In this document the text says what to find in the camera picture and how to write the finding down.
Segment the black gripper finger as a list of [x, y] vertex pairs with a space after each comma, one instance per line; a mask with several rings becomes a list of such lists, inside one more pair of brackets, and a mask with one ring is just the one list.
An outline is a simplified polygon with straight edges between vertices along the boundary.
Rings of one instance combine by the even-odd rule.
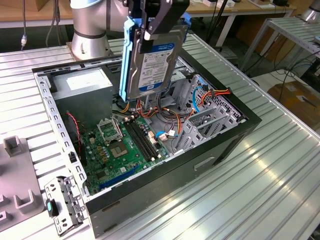
[[141, 29], [146, 28], [147, 14], [145, 0], [122, 0], [122, 5], [127, 8], [128, 17]]
[[146, 25], [143, 29], [143, 38], [155, 40], [159, 35], [169, 33], [189, 5], [189, 0], [146, 0]]

